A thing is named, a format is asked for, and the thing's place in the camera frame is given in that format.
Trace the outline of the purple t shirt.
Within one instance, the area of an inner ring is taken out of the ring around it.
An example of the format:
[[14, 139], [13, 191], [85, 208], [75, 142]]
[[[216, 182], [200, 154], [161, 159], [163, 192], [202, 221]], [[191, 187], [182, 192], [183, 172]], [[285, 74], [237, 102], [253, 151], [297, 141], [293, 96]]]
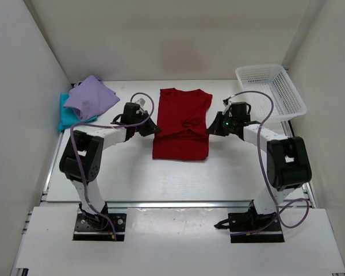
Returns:
[[99, 77], [90, 75], [70, 90], [63, 106], [70, 108], [81, 122], [85, 122], [104, 114], [119, 101], [116, 93]]

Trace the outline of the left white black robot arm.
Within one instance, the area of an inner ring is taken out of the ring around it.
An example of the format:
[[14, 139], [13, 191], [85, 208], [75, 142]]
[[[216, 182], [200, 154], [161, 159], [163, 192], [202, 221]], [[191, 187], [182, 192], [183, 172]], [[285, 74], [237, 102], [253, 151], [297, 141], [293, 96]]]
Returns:
[[130, 140], [135, 133], [146, 137], [160, 132], [144, 104], [142, 98], [126, 103], [123, 113], [106, 128], [85, 124], [83, 129], [70, 132], [59, 169], [74, 185], [80, 199], [80, 211], [96, 231], [113, 228], [107, 203], [97, 183], [103, 151]]

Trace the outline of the red t shirt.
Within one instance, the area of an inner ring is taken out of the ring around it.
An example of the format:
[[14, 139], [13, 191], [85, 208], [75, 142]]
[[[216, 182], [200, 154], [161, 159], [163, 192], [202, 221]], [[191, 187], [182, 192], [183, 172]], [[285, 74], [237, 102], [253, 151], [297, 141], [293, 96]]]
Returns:
[[201, 89], [160, 90], [152, 158], [184, 162], [204, 161], [209, 154], [206, 113], [213, 96]]

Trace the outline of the teal t shirt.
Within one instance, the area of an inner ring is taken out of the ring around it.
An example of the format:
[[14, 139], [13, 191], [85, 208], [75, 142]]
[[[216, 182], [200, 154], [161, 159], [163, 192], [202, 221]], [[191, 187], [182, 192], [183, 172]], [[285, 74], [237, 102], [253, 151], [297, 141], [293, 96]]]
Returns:
[[95, 121], [98, 115], [99, 107], [94, 101], [76, 95], [61, 94], [58, 131], [63, 131], [79, 122]]

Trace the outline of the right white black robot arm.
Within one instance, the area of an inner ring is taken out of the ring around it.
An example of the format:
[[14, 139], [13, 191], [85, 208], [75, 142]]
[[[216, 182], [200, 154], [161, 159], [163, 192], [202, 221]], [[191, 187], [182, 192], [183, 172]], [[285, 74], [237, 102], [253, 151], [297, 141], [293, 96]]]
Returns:
[[229, 215], [215, 228], [230, 229], [235, 235], [252, 235], [281, 222], [280, 204], [311, 180], [312, 171], [301, 137], [281, 135], [253, 121], [251, 105], [246, 102], [226, 99], [224, 105], [225, 109], [216, 114], [206, 132], [216, 136], [235, 135], [256, 146], [265, 187], [246, 212]]

